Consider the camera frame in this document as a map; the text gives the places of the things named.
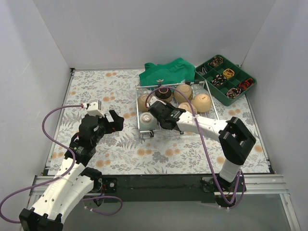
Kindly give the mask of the pale beige white bowl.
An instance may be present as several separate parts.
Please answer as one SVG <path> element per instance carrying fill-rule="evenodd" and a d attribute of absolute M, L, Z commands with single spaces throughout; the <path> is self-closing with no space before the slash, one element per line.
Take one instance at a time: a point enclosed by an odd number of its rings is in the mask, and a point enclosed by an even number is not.
<path fill-rule="evenodd" d="M 184 109 L 190 113 L 194 112 L 195 114 L 197 114 L 197 109 L 195 108 L 195 106 L 190 105 L 188 102 L 180 103 L 178 105 L 178 108 Z"/>

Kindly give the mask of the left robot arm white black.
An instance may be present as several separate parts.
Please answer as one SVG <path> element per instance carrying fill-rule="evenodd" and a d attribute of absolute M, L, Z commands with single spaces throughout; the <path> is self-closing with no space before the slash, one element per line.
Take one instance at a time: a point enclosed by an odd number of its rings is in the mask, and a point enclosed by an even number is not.
<path fill-rule="evenodd" d="M 96 153 L 96 146 L 106 134 L 122 131 L 124 118 L 109 111 L 110 122 L 99 110 L 87 111 L 79 131 L 71 138 L 55 181 L 30 209 L 23 209 L 19 219 L 25 231 L 61 231 L 68 214 L 88 192 L 104 186 L 100 171 L 87 164 Z"/>

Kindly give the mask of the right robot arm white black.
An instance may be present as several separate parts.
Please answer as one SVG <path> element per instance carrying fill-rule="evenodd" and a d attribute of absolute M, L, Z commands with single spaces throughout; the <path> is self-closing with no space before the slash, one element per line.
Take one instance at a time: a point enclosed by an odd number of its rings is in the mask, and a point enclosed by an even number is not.
<path fill-rule="evenodd" d="M 239 118 L 217 120 L 193 115 L 160 100 L 147 103 L 147 106 L 163 129 L 196 134 L 201 132 L 203 137 L 218 141 L 226 158 L 217 176 L 218 187 L 229 191 L 235 186 L 236 175 L 256 143 L 255 137 Z"/>

